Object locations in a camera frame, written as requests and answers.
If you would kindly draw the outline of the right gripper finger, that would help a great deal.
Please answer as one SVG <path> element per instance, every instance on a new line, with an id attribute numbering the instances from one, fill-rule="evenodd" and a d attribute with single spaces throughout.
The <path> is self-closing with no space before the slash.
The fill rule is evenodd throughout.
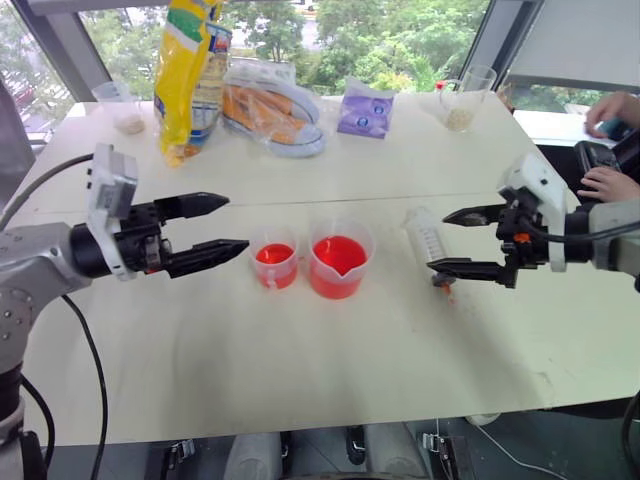
<path id="1" fill-rule="evenodd" d="M 492 223 L 498 223 L 506 208 L 506 204 L 462 208 L 445 216 L 442 222 L 463 227 L 488 226 Z"/>
<path id="2" fill-rule="evenodd" d="M 427 266 L 450 278 L 493 282 L 506 288 L 514 288 L 516 285 L 516 270 L 496 262 L 442 258 L 428 262 Z"/>

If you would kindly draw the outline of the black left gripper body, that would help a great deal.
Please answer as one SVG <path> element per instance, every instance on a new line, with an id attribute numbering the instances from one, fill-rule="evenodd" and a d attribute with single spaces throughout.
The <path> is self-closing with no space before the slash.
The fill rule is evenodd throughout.
<path id="1" fill-rule="evenodd" d="M 163 255 L 171 252 L 170 242 L 162 238 L 161 228 L 171 210 L 169 198 L 133 205 L 120 221 L 116 245 L 124 265 L 145 274 L 162 271 Z"/>

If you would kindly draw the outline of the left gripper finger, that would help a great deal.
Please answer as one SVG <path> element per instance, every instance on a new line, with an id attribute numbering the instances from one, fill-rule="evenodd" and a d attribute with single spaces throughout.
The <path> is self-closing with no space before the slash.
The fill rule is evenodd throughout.
<path id="1" fill-rule="evenodd" d="M 229 202 L 230 199 L 226 196 L 197 192 L 154 200 L 153 205 L 158 218 L 161 221 L 168 221 L 208 215 Z"/>
<path id="2" fill-rule="evenodd" d="M 248 240 L 217 239 L 163 257 L 163 270 L 171 278 L 213 269 L 238 257 L 249 247 Z"/>

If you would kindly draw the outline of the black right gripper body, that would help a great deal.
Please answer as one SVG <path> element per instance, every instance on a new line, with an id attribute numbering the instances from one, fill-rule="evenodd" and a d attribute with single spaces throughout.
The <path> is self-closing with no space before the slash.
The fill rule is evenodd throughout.
<path id="1" fill-rule="evenodd" d="M 505 187 L 499 191 L 505 205 L 498 215 L 496 238 L 501 241 L 505 264 L 501 267 L 497 282 L 514 288 L 521 269 L 537 269 L 549 260 L 548 243 L 533 233 L 542 226 L 538 212 L 539 200 L 526 188 Z"/>

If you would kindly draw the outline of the person's bare hand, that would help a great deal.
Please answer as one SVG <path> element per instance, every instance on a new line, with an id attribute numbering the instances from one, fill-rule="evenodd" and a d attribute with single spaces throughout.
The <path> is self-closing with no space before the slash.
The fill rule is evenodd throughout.
<path id="1" fill-rule="evenodd" d="M 615 203 L 637 200 L 640 196 L 639 184 L 635 180 L 611 168 L 592 168 L 580 183 L 582 188 L 577 195 L 583 199 Z"/>
<path id="2" fill-rule="evenodd" d="M 627 92 L 615 92 L 593 105 L 586 114 L 584 129 L 595 138 L 607 135 L 597 128 L 601 122 L 614 118 L 621 120 L 633 129 L 639 128 L 639 98 Z"/>

